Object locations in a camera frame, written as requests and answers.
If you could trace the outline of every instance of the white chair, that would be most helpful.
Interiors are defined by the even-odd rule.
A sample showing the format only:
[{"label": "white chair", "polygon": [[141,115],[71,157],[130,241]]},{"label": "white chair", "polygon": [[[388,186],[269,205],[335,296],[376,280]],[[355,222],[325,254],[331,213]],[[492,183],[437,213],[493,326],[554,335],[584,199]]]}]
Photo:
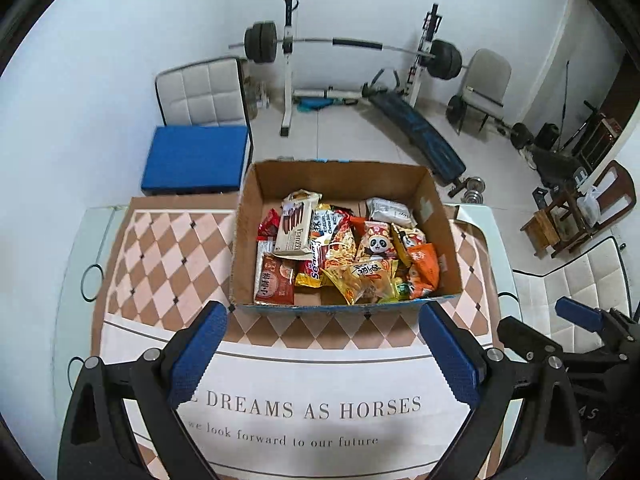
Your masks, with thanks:
[{"label": "white chair", "polygon": [[513,279],[523,322],[560,343],[565,352],[589,352],[601,347],[602,341],[556,315],[556,301],[563,296],[631,316],[625,267],[613,236],[544,276],[514,270]]}]

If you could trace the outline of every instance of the snack bag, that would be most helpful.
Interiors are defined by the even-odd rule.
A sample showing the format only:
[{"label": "snack bag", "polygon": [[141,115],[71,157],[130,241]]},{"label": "snack bag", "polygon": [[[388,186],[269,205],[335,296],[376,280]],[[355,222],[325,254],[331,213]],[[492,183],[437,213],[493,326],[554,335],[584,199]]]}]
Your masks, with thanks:
[{"label": "snack bag", "polygon": [[391,226],[385,222],[366,221],[367,228],[360,245],[357,260],[370,260],[372,258],[397,258],[398,254],[391,241]]},{"label": "snack bag", "polygon": [[280,227],[280,215],[275,209],[269,209],[267,216],[260,222],[258,227],[258,236],[275,237]]},{"label": "snack bag", "polygon": [[311,259],[300,262],[296,285],[317,288],[328,284],[326,276],[322,273],[326,254],[329,250],[328,245],[338,225],[345,221],[348,216],[348,213],[329,204],[318,205],[314,211],[309,231],[309,245],[312,250]]},{"label": "snack bag", "polygon": [[329,204],[318,204],[311,219],[309,238],[313,240],[326,234],[332,236],[340,222],[348,217],[349,214],[341,209]]},{"label": "snack bag", "polygon": [[433,244],[409,247],[407,252],[414,264],[409,268],[409,289],[411,299],[426,298],[438,288],[440,266]]},{"label": "snack bag", "polygon": [[309,228],[314,209],[322,195],[301,189],[282,202],[282,218],[273,254],[290,260],[311,259]]},{"label": "snack bag", "polygon": [[402,278],[395,277],[392,280],[394,288],[394,294],[392,298],[385,298],[378,303],[397,303],[398,301],[406,301],[410,298],[411,292],[409,290],[409,284],[402,280]]},{"label": "snack bag", "polygon": [[353,226],[353,231],[358,238],[362,238],[364,233],[367,232],[367,228],[365,226],[365,222],[367,221],[364,216],[350,216],[349,222]]},{"label": "snack bag", "polygon": [[275,238],[258,236],[258,250],[255,255],[254,299],[255,295],[258,294],[258,288],[260,287],[260,276],[262,274],[262,261],[264,260],[264,255],[265,253],[273,252],[273,248],[275,246]]},{"label": "snack bag", "polygon": [[406,250],[409,247],[427,243],[427,237],[417,227],[401,227],[396,224],[391,224],[391,235],[393,237],[394,247],[398,253],[398,258],[400,258],[402,263],[407,267],[411,267],[411,256],[409,256]]},{"label": "snack bag", "polygon": [[356,240],[353,238],[349,220],[345,219],[329,243],[324,268],[340,267],[352,264],[356,257]]},{"label": "snack bag", "polygon": [[367,208],[370,220],[389,222],[402,227],[416,227],[418,225],[409,208],[399,202],[392,202],[384,198],[369,198]]},{"label": "snack bag", "polygon": [[266,253],[262,259],[255,303],[293,305],[293,271],[294,262]]},{"label": "snack bag", "polygon": [[354,304],[361,298],[369,303],[379,299],[393,298],[391,275],[397,261],[369,260],[348,266],[329,267],[324,273],[334,282],[347,304]]},{"label": "snack bag", "polygon": [[362,295],[370,303],[395,299],[393,280],[398,268],[398,260],[369,260],[350,266],[350,271],[366,277],[371,285]]},{"label": "snack bag", "polygon": [[311,259],[300,262],[296,285],[318,288],[327,284],[326,276],[322,273],[322,269],[324,268],[330,241],[331,235],[325,234],[309,242],[312,250]]}]

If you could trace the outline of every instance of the diamond pattern tablecloth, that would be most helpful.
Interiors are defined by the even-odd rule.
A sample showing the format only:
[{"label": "diamond pattern tablecloth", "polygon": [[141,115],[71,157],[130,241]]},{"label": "diamond pattern tablecloth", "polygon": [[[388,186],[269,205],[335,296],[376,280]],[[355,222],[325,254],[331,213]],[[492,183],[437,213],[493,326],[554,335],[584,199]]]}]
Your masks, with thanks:
[{"label": "diamond pattern tablecloth", "polygon": [[[489,298],[480,231],[450,221],[463,292],[442,302],[458,326],[489,333]],[[141,210],[129,218],[107,291],[106,311],[175,332],[207,301],[229,306],[234,213]],[[373,349],[422,345],[417,306],[372,314],[325,312],[259,314],[230,307],[225,341],[284,348]]]}]

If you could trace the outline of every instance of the black weight plate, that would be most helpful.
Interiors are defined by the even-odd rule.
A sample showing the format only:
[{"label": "black weight plate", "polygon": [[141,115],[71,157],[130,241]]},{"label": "black weight plate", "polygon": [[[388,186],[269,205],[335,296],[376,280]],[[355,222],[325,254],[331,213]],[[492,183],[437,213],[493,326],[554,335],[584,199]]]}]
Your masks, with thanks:
[{"label": "black weight plate", "polygon": [[465,109],[465,104],[462,102],[462,99],[459,95],[454,95],[451,99],[449,99],[449,104],[447,105],[447,111],[445,112],[445,117],[449,124],[455,126],[460,122],[462,118],[462,113]]},{"label": "black weight plate", "polygon": [[451,49],[451,67],[449,69],[449,74],[447,74],[447,79],[458,77],[462,70],[462,54],[460,54],[460,51],[456,49],[453,44],[451,45]]},{"label": "black weight plate", "polygon": [[244,55],[249,61],[253,61],[255,57],[255,53],[252,50],[252,46],[253,45],[251,43],[251,27],[249,27],[244,32]]},{"label": "black weight plate", "polygon": [[275,22],[264,22],[260,33],[260,56],[263,63],[276,61],[278,34]]},{"label": "black weight plate", "polygon": [[260,34],[262,32],[262,23],[254,23],[254,26],[249,31],[249,46],[250,51],[254,54],[254,63],[262,63],[262,56],[260,54]]},{"label": "black weight plate", "polygon": [[533,134],[523,123],[515,123],[511,127],[510,140],[516,150],[521,150],[533,142]]},{"label": "black weight plate", "polygon": [[434,55],[428,64],[427,70],[432,77],[446,79],[451,67],[453,45],[442,40],[433,40],[430,52]]}]

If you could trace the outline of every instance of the metal bolt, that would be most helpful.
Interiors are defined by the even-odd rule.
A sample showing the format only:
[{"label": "metal bolt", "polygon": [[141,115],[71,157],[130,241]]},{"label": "metal bolt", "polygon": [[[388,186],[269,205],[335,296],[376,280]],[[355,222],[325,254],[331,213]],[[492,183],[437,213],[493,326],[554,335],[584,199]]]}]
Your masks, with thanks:
[{"label": "metal bolt", "polygon": [[142,357],[145,361],[155,361],[160,357],[160,350],[158,348],[150,348],[149,350],[145,350]]},{"label": "metal bolt", "polygon": [[95,368],[97,367],[99,362],[100,362],[100,359],[98,359],[95,355],[92,355],[91,357],[88,357],[87,360],[84,362],[84,366],[89,369]]},{"label": "metal bolt", "polygon": [[497,348],[489,348],[486,351],[486,356],[489,359],[491,359],[491,361],[496,361],[497,363],[499,363],[504,359],[504,354],[502,353],[501,350],[498,350]]},{"label": "metal bolt", "polygon": [[559,357],[556,357],[555,355],[552,355],[548,360],[549,366],[551,366],[552,368],[555,368],[556,370],[559,370],[560,368],[562,368],[562,361],[560,360]]}]

